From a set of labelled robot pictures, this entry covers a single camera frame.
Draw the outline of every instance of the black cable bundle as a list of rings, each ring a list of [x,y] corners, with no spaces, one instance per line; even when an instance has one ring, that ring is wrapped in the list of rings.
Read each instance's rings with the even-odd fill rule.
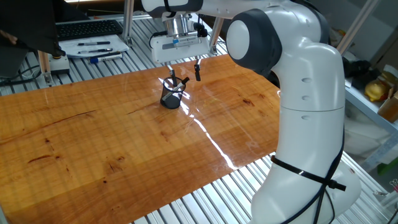
[[[21,72],[20,74],[14,76],[14,77],[12,77],[12,78],[8,78],[8,79],[6,79],[6,80],[1,81],[1,82],[0,82],[0,87],[1,87],[1,86],[8,86],[8,85],[24,84],[24,83],[28,83],[28,82],[30,82],[30,81],[35,80],[37,77],[39,77],[39,76],[42,74],[41,71],[39,71],[39,72],[38,72],[34,77],[32,77],[32,78],[28,78],[28,79],[26,79],[26,80],[13,81],[13,79],[15,79],[15,78],[17,78],[17,77],[19,77],[19,76],[22,76],[24,73],[26,73],[26,72],[28,72],[28,71],[31,71],[33,68],[37,68],[37,67],[39,67],[39,65],[33,66],[33,67],[31,67],[31,68],[28,68],[27,70],[24,70],[23,72]]]
[[[275,164],[277,164],[278,166],[281,166],[289,171],[292,171],[296,174],[304,174],[302,176],[309,178],[311,180],[317,181],[317,182],[321,182],[322,186],[320,187],[319,191],[315,194],[315,196],[311,199],[311,201],[309,201],[309,203],[307,203],[300,211],[298,211],[295,215],[293,215],[292,217],[290,217],[289,219],[287,219],[286,221],[282,222],[281,224],[288,224],[291,221],[295,220],[297,217],[299,217],[302,213],[304,213],[309,207],[311,207],[312,204],[314,204],[314,202],[319,199],[318,201],[318,205],[317,205],[317,210],[315,212],[315,217],[313,220],[313,224],[317,224],[318,223],[318,219],[319,219],[319,214],[320,214],[320,210],[321,210],[321,205],[322,205],[322,200],[323,200],[323,196],[324,194],[326,194],[326,196],[328,197],[328,200],[330,202],[331,205],[331,209],[333,212],[333,216],[331,221],[329,222],[329,224],[332,223],[332,221],[335,219],[335,208],[333,206],[333,203],[331,201],[330,195],[328,193],[328,191],[326,190],[326,187],[329,186],[330,188],[334,189],[337,188],[339,190],[345,190],[345,186],[341,185],[339,183],[337,183],[335,180],[332,180],[332,176],[335,173],[338,164],[340,162],[341,156],[343,155],[343,148],[344,148],[344,131],[343,131],[343,142],[341,144],[341,149],[339,154],[336,156],[336,158],[333,160],[333,162],[331,163],[331,166],[329,168],[329,171],[326,175],[325,178],[313,175],[311,173],[305,172],[304,170],[300,170],[296,167],[293,167],[289,164],[286,164],[278,159],[275,158],[275,156],[271,157],[271,161],[274,162]]]

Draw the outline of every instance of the shelf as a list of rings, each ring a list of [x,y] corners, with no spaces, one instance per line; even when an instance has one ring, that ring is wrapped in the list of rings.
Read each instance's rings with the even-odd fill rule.
[[[377,111],[381,103],[370,102],[368,98],[364,96],[363,92],[353,86],[350,88],[346,86],[346,99],[389,133],[393,134],[398,131],[398,121],[390,123],[378,115]]]

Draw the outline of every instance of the black pen holder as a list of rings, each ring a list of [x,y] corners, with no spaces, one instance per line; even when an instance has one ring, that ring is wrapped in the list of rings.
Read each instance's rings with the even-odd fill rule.
[[[167,109],[177,109],[180,107],[182,95],[185,90],[185,84],[178,85],[182,82],[181,78],[175,78],[177,81],[177,87],[173,86],[172,77],[168,77],[163,81],[163,91],[162,97],[160,98],[160,104],[166,107]]]

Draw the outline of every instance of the wooden tabletop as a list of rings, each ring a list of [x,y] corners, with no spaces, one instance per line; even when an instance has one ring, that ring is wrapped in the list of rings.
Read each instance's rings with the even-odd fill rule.
[[[226,56],[0,97],[0,204],[10,223],[129,223],[276,150],[278,89]]]

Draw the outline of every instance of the metal pole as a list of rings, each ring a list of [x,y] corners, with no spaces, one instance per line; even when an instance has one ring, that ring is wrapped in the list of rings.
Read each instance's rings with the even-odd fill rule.
[[[44,77],[45,84],[48,86],[54,85],[54,81],[51,76],[50,62],[48,53],[37,51],[39,54],[39,64]]]
[[[132,14],[134,12],[134,0],[124,1],[123,39],[132,47]]]
[[[343,55],[348,48],[351,46],[356,34],[364,24],[365,20],[372,14],[373,10],[377,7],[381,0],[368,0],[362,7],[358,16],[355,18],[351,27],[348,29],[346,35],[341,40],[340,44],[337,46],[337,50]]]
[[[214,22],[213,31],[210,37],[210,53],[213,55],[217,54],[217,41],[220,36],[221,28],[223,27],[224,19],[217,17]]]

